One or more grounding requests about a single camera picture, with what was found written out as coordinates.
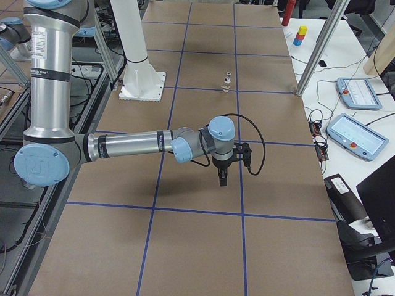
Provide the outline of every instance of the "white desk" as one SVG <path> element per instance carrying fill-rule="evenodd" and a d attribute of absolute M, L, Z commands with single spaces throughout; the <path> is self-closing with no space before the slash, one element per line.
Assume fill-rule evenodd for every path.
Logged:
<path fill-rule="evenodd" d="M 284 34 L 286 36 L 290 55 L 301 61 L 308 62 L 323 24 L 324 20 L 292 18 L 289 25 L 284 27 Z M 308 27 L 306 37 L 304 38 L 301 46 L 294 46 L 293 40 L 299 26 L 301 25 L 307 25 Z M 346 21 L 340 21 L 321 59 L 326 62 L 327 68 L 331 68 L 348 66 L 362 60 L 364 56 L 366 56 L 364 50 Z M 366 57 L 362 63 L 357 63 L 347 68 L 330 69 L 314 73 L 302 97 L 304 105 L 310 109 L 320 109 L 323 112 L 323 117 L 328 118 L 331 112 L 317 102 L 317 81 L 336 81 L 339 77 L 352 77 L 354 74 L 354 78 L 368 78 L 370 76 L 367 76 L 363 70 L 363 66 L 367 59 L 368 58 Z M 298 73 L 302 74 L 306 65 L 293 59 L 293 66 L 296 79 L 299 81 L 301 76 L 298 75 Z M 317 66 L 316 71 L 320 71 L 322 69 L 324 68 Z M 376 93 L 388 92 L 386 86 L 379 77 L 371 79 L 370 82 L 372 83 Z M 339 98 L 336 91 L 336 83 L 320 82 L 318 84 L 318 93 L 320 96 L 320 102 L 333 110 Z M 376 118 L 395 112 L 395 101 L 390 94 L 379 96 L 379 99 L 383 104 L 383 108 L 379 111 L 351 110 L 348 109 L 342 101 L 340 101 L 334 111 L 333 119 L 341 113 L 346 113 L 354 115 L 354 118 L 362 123 L 368 123 Z M 309 113 L 310 110 L 306 109 L 306 114 L 308 115 Z M 317 112 L 313 119 L 318 118 L 319 114 Z M 325 132 L 327 124 L 328 121 L 323 121 L 323 132 Z M 389 139 L 389 144 L 372 162 L 366 162 L 353 156 L 351 153 L 328 138 L 329 161 L 327 161 L 327 168 L 323 177 L 325 178 L 337 173 L 341 174 L 356 196 L 358 196 L 356 185 L 395 154 L 395 132 L 393 131 L 393 128 L 395 127 L 395 116 L 373 123 L 370 127 Z M 357 230 L 362 233 L 371 232 L 364 229 L 362 225 L 357 225 Z M 356 296 L 361 296 L 369 287 L 369 281 L 353 281 L 352 284 Z M 395 276 L 388 277 L 386 279 L 375 279 L 373 286 L 379 287 L 379 289 L 373 290 L 372 296 L 394 294 Z"/>

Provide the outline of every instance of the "black monitor stand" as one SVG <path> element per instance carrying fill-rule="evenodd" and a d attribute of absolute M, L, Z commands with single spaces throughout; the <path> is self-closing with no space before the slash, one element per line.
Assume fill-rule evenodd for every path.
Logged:
<path fill-rule="evenodd" d="M 382 243 L 380 238 L 372 234 L 361 234 L 343 221 L 339 221 L 337 225 L 351 277 L 355 281 L 371 279 L 376 266 L 388 258 L 385 251 L 395 250 L 395 244 Z M 376 278 L 393 275 L 391 262 L 387 261 L 380 266 Z"/>

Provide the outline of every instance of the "blue joint cap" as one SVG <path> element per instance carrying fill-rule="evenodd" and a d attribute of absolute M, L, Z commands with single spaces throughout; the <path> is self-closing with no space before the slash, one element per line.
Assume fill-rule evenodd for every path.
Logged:
<path fill-rule="evenodd" d="M 66 156 L 46 144 L 23 146 L 15 155 L 14 166 L 18 175 L 27 183 L 41 187 L 59 183 L 70 172 Z"/>
<path fill-rule="evenodd" d="M 2 46 L 6 51 L 10 51 L 14 48 L 14 45 L 7 39 L 0 37 L 0 46 Z"/>
<path fill-rule="evenodd" d="M 190 162 L 193 154 L 191 146 L 189 146 L 186 139 L 178 137 L 172 140 L 172 149 L 175 156 L 175 160 L 179 163 Z"/>
<path fill-rule="evenodd" d="M 5 17 L 4 19 L 0 20 L 0 23 L 4 23 L 6 25 L 22 25 L 22 21 L 18 17 Z"/>
<path fill-rule="evenodd" d="M 232 141 L 235 138 L 235 125 L 226 116 L 217 116 L 209 123 L 209 133 L 219 141 Z"/>
<path fill-rule="evenodd" d="M 96 27 L 82 28 L 74 37 L 93 37 L 96 34 Z"/>
<path fill-rule="evenodd" d="M 72 0 L 27 0 L 29 4 L 42 9 L 61 8 L 71 1 Z"/>

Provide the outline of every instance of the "cardboard table surface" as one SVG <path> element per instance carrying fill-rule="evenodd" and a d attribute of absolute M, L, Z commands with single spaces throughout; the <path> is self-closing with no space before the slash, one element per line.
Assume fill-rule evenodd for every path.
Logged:
<path fill-rule="evenodd" d="M 353 295 L 277 10 L 150 2 L 143 28 L 150 63 L 167 72 L 162 101 L 115 92 L 97 132 L 241 113 L 267 142 L 264 169 L 234 163 L 219 187 L 215 167 L 171 154 L 84 165 L 30 295 Z M 232 119 L 256 171 L 259 138 Z"/>

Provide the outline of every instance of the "screen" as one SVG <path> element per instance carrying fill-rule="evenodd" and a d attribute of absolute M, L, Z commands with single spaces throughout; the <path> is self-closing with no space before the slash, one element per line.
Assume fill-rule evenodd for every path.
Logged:
<path fill-rule="evenodd" d="M 357 185 L 360 199 L 383 242 L 395 239 L 394 180 L 395 156 Z M 395 251 L 390 255 L 395 258 Z"/>
<path fill-rule="evenodd" d="M 342 117 L 333 126 L 332 130 L 342 137 L 357 143 L 357 145 L 370 154 L 376 153 L 385 140 L 369 132 L 363 126 L 356 124 L 347 117 Z"/>
<path fill-rule="evenodd" d="M 376 105 L 375 98 L 365 80 L 345 79 L 351 99 L 357 105 Z"/>

